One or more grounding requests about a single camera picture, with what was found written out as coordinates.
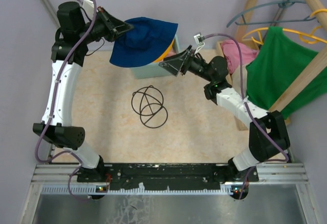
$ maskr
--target gray floor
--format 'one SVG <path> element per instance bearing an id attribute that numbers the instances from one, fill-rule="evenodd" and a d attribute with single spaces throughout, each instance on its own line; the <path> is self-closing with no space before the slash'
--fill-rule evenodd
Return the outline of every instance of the gray floor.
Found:
<path id="1" fill-rule="evenodd" d="M 33 223 L 173 224 L 306 223 L 294 186 L 251 186 L 248 197 L 106 196 L 79 202 L 69 195 L 42 195 Z"/>

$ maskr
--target tangled black cord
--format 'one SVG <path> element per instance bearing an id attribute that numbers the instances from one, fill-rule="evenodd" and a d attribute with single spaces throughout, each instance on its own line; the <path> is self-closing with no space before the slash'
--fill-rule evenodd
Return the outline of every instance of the tangled black cord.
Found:
<path id="1" fill-rule="evenodd" d="M 160 95 L 161 95 L 162 102 L 159 101 L 159 100 L 158 100 L 157 98 L 155 98 L 154 96 L 152 96 L 152 95 L 150 95 L 150 94 L 147 94 L 147 91 L 148 91 L 149 89 L 154 89 L 154 90 L 158 91 L 158 92 L 160 93 Z M 138 93 L 142 94 L 142 98 L 141 98 L 141 101 L 140 101 L 140 104 L 139 104 L 139 111 L 137 112 L 137 110 L 134 108 L 133 100 L 134 100 L 134 98 L 135 98 L 135 95 L 138 94 Z M 157 103 L 149 103 L 149 99 L 148 99 L 148 97 L 151 97 L 152 99 L 156 100 Z M 145 106 L 142 108 L 142 102 L 143 102 L 143 99 L 144 99 L 144 98 L 145 98 L 146 101 L 147 101 L 147 105 L 145 105 Z M 153 87 L 153 85 L 143 87 L 143 88 L 139 89 L 138 91 L 133 92 L 133 97 L 132 97 L 131 104 L 132 104 L 132 109 L 134 110 L 134 112 L 137 113 L 137 114 L 139 115 L 139 119 L 141 120 L 141 123 L 142 123 L 144 126 L 148 127 L 148 128 L 151 128 L 151 129 L 159 128 L 159 127 L 163 126 L 163 125 L 166 123 L 167 119 L 168 119 L 168 111 L 167 111 L 167 109 L 164 107 L 164 96 L 163 96 L 163 94 L 161 93 L 161 91 L 158 90 L 157 88 Z M 153 106 L 153 105 L 159 105 L 159 109 L 158 109 L 157 111 L 153 111 L 152 108 L 151 108 L 151 106 Z M 145 108 L 147 108 L 147 107 L 149 107 L 149 109 L 150 109 L 150 111 L 151 111 L 150 114 L 144 114 L 144 113 L 143 113 L 144 110 L 145 110 Z M 161 111 L 162 109 L 164 109 L 165 112 L 166 112 L 166 118 L 165 118 L 164 122 L 163 122 L 162 124 L 160 124 L 160 125 L 158 125 L 158 126 L 154 126 L 154 127 L 147 125 L 147 122 L 149 122 L 149 121 L 150 121 L 150 120 L 151 120 L 151 119 L 152 119 L 152 118 L 153 118 L 153 117 L 154 117 L 154 116 L 155 116 L 159 111 Z M 150 118 L 148 118 L 148 120 L 146 120 L 146 121 L 143 121 L 143 117 L 150 117 Z"/>

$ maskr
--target table surface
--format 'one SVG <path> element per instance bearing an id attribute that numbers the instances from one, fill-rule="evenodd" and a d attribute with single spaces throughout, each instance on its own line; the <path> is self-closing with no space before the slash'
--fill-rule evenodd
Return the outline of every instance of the table surface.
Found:
<path id="1" fill-rule="evenodd" d="M 201 53 L 207 62 L 216 55 Z M 72 111 L 73 125 L 86 130 L 86 141 L 105 162 L 227 162 L 248 146 L 248 131 L 238 131 L 229 111 L 206 100 L 207 81 L 192 73 L 137 80 L 129 68 L 111 65 L 110 55 L 85 58 Z M 145 127 L 131 107 L 133 92 L 149 85 L 163 93 L 169 114 L 158 129 Z M 151 122 L 161 119 L 158 113 Z M 75 160 L 63 155 L 54 162 Z"/>

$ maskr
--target blue hanger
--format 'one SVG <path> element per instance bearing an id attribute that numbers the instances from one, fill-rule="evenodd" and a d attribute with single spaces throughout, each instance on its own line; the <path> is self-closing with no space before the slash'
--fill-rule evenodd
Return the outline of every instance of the blue hanger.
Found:
<path id="1" fill-rule="evenodd" d="M 293 19 L 293 20 L 246 22 L 245 17 L 244 17 L 244 14 L 245 13 L 247 13 L 249 11 L 253 11 L 253 10 L 258 9 L 258 8 L 261 8 L 261 7 L 264 7 L 264 6 L 278 5 L 279 8 L 287 8 L 287 7 L 290 7 L 290 6 L 294 5 L 295 3 L 306 4 L 305 1 L 291 1 L 291 0 L 286 0 L 286 1 L 273 1 L 273 2 L 270 2 L 270 3 L 265 3 L 265 4 L 262 4 L 262 5 L 254 6 L 252 8 L 249 8 L 249 9 L 247 9 L 245 11 L 242 11 L 241 13 L 237 14 L 235 17 L 232 18 L 232 20 L 229 21 L 229 23 L 227 24 L 226 27 L 229 27 L 233 22 L 235 22 L 236 25 L 241 26 L 241 25 L 254 25 L 254 24 L 266 24 L 266 23 L 311 21 L 311 20 L 316 19 L 316 17 L 307 16 L 307 17 L 305 17 L 303 19 Z M 243 23 L 236 22 L 236 20 L 239 17 L 242 17 Z"/>

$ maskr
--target light green storage box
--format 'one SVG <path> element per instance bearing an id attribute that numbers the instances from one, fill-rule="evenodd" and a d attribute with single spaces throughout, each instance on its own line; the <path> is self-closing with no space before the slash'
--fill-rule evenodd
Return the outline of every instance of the light green storage box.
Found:
<path id="1" fill-rule="evenodd" d="M 177 35 L 175 35 L 174 40 L 175 41 L 173 43 L 173 49 L 176 53 L 180 53 Z M 145 78 L 171 75 L 168 71 L 164 70 L 162 67 L 159 67 L 159 62 L 150 63 L 142 67 L 132 67 L 131 70 L 136 79 L 145 79 Z"/>

